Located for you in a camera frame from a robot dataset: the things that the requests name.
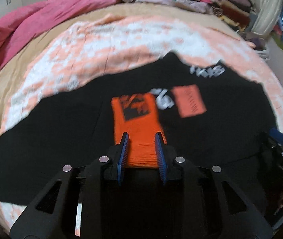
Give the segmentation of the black sweater with orange cuffs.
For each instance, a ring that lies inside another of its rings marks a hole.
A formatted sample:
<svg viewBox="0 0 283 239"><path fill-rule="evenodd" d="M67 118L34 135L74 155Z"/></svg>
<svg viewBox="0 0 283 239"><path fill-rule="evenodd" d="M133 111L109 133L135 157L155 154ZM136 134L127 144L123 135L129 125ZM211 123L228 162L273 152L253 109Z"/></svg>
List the black sweater with orange cuffs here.
<svg viewBox="0 0 283 239"><path fill-rule="evenodd" d="M276 127L263 87L223 62L183 64L174 53L43 98L0 135L0 201L26 206L65 166L89 165L129 135L128 167L157 168L155 135L203 167L259 150Z"/></svg>

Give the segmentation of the white plastic bag of clothes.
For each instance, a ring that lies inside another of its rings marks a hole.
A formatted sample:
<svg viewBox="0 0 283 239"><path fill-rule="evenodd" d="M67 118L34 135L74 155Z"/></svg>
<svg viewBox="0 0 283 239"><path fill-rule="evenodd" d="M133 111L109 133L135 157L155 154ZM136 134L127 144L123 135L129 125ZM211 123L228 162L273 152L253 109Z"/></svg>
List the white plastic bag of clothes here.
<svg viewBox="0 0 283 239"><path fill-rule="evenodd" d="M247 42L260 58L264 61L270 60L269 47L263 38L254 37L248 39Z"/></svg>

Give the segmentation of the stack of folded clothes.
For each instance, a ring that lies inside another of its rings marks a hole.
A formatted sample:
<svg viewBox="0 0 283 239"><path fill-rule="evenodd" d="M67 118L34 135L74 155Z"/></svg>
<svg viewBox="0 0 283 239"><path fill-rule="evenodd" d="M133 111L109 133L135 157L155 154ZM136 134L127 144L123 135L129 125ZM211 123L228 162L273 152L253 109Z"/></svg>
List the stack of folded clothes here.
<svg viewBox="0 0 283 239"><path fill-rule="evenodd" d="M207 3L214 15L235 31L245 31L251 24L251 0L193 0Z"/></svg>

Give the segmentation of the beige bed sheet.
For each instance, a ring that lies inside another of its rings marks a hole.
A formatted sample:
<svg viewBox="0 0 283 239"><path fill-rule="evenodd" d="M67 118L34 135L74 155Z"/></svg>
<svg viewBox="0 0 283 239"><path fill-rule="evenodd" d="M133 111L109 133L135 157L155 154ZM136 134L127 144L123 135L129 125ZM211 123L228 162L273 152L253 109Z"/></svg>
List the beige bed sheet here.
<svg viewBox="0 0 283 239"><path fill-rule="evenodd" d="M233 38L240 39L240 36L237 35L237 33L214 15L199 14L166 5L151 3L120 3L87 14L82 14L69 19L34 38L17 55L15 55L2 70L0 70L0 127L6 103L21 85L27 66L51 43L53 39L74 23L79 21L95 22L108 14L118 16L151 15L177 18L187 23L195 23L210 27Z"/></svg>

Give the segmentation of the peach white plaid blanket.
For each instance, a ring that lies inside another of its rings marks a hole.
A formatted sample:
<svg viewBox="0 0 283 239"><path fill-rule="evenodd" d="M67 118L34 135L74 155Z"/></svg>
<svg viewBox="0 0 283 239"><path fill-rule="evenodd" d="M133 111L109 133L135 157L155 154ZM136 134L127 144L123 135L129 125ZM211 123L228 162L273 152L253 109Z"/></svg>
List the peach white plaid blanket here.
<svg viewBox="0 0 283 239"><path fill-rule="evenodd" d="M21 85L6 103L0 135L26 118L43 98L74 91L107 74L151 64L169 53L174 53L183 64L201 68L223 62L244 79L260 84L275 115L274 128L283 131L283 89L268 65L244 40L161 16L108 15L96 22L74 23L27 66ZM264 217L259 138L258 142L259 150L254 155L206 168L223 170ZM147 225L154 224L161 194L172 201L177 199L175 193L163 187L158 166L128 167L126 163L116 184L123 192L107 190L105 198L110 202L121 201L123 210L137 216L129 218L130 236L134 238ZM26 207L0 201L0 224L6 231Z"/></svg>

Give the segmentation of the pink comforter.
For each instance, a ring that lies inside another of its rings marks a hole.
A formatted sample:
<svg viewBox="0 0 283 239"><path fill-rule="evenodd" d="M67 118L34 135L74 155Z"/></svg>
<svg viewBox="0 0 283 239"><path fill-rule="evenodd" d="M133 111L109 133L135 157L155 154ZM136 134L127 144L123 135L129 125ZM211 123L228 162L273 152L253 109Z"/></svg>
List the pink comforter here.
<svg viewBox="0 0 283 239"><path fill-rule="evenodd" d="M0 18L0 70L32 39L53 27L117 0L47 0L20 7Z"/></svg>

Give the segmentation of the cream curtain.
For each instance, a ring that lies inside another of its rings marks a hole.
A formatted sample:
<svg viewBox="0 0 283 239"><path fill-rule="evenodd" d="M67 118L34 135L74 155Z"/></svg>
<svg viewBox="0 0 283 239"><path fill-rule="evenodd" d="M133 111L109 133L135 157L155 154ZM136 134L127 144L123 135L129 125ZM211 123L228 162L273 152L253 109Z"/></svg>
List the cream curtain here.
<svg viewBox="0 0 283 239"><path fill-rule="evenodd" d="M281 14L283 0L255 0L257 19L252 27L256 35L267 37Z"/></svg>

